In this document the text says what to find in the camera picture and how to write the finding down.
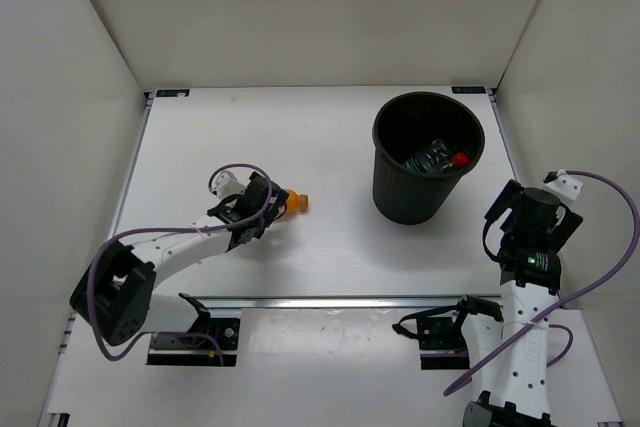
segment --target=black trash can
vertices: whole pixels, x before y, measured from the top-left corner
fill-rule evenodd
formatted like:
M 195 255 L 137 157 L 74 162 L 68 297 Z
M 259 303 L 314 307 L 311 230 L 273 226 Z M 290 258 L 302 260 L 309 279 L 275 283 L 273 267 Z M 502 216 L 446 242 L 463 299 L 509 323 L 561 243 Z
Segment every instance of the black trash can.
M 437 139 L 463 151 L 469 163 L 436 174 L 404 166 Z M 484 131 L 460 102 L 440 94 L 412 92 L 380 109 L 373 125 L 373 142 L 373 201 L 389 220 L 414 225 L 433 217 L 460 178 L 477 165 L 484 149 Z

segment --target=white tabletop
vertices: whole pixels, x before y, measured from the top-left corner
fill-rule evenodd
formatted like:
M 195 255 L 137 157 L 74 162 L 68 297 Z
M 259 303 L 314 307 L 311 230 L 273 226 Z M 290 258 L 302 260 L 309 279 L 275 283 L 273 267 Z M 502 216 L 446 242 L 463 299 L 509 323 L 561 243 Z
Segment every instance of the white tabletop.
M 145 365 L 148 341 L 112 363 L 79 319 L 47 412 L 70 414 L 68 427 L 460 427 L 471 388 L 445 398 L 462 372 L 420 370 L 418 343 L 391 329 L 408 312 L 245 309 L 228 368 Z M 547 375 L 554 425 L 619 421 L 582 312 L 551 320 L 575 335 Z M 566 341 L 552 329 L 549 357 Z
M 388 100 L 411 91 L 464 103 L 482 123 L 486 144 L 477 167 L 435 217 L 403 226 L 373 204 L 372 126 Z M 480 234 L 485 212 L 513 171 L 486 94 L 453 95 L 449 87 L 251 88 L 191 89 L 188 97 L 156 98 L 119 230 L 187 225 L 216 204 L 206 182 L 231 162 L 256 164 L 282 187 L 307 193 L 310 211 L 274 225 L 260 241 L 190 267 L 160 292 L 498 292 L 499 269 L 485 256 Z

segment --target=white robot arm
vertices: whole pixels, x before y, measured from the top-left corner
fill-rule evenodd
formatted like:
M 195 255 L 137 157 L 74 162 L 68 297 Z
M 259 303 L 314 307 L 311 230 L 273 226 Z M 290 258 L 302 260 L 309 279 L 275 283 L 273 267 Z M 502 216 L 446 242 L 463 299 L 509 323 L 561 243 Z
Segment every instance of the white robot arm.
M 485 216 L 486 239 L 488 226 L 512 209 L 502 225 L 505 235 L 499 253 L 486 249 L 502 270 L 502 321 L 496 320 L 492 309 L 476 309 L 461 325 L 471 367 L 558 300 L 557 252 L 582 223 L 582 217 L 568 207 L 581 188 L 582 183 L 564 171 L 545 179 L 544 190 L 524 189 L 511 181 Z M 467 407 L 465 427 L 551 427 L 548 330 L 549 319 L 544 318 L 474 376 L 472 391 L 477 401 Z
M 102 255 L 95 271 L 95 307 L 102 338 L 121 345 L 140 332 L 206 333 L 209 312 L 186 294 L 166 296 L 153 290 L 166 279 L 213 255 L 220 255 L 262 237 L 284 212 L 289 194 L 254 172 L 245 186 L 224 171 L 211 186 L 222 199 L 205 215 L 192 222 L 194 232 L 156 235 L 144 241 L 113 243 Z M 224 228 L 264 213 L 239 228 Z M 71 307 L 87 322 L 89 269 L 76 286 Z

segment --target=orange bottle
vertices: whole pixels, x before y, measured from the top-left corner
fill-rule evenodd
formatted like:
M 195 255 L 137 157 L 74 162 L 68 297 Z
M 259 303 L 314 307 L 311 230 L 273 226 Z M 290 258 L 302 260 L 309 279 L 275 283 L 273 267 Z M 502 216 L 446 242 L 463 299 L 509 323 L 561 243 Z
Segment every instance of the orange bottle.
M 296 212 L 306 212 L 309 210 L 309 196 L 306 194 L 297 194 L 294 190 L 285 189 L 289 193 L 287 199 L 287 214 L 295 214 Z

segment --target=plastic bottle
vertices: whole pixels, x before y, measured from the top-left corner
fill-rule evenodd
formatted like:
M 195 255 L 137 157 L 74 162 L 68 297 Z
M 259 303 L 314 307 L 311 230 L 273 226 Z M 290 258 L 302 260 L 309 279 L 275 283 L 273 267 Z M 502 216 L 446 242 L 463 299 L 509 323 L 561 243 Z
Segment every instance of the plastic bottle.
M 287 199 L 287 214 L 296 212 L 306 212 L 309 210 L 309 196 L 306 194 L 297 194 L 294 190 L 285 189 L 289 193 Z
M 455 152 L 443 139 L 436 139 L 428 147 L 412 155 L 404 166 L 422 174 L 442 174 L 462 168 L 470 162 L 464 152 Z

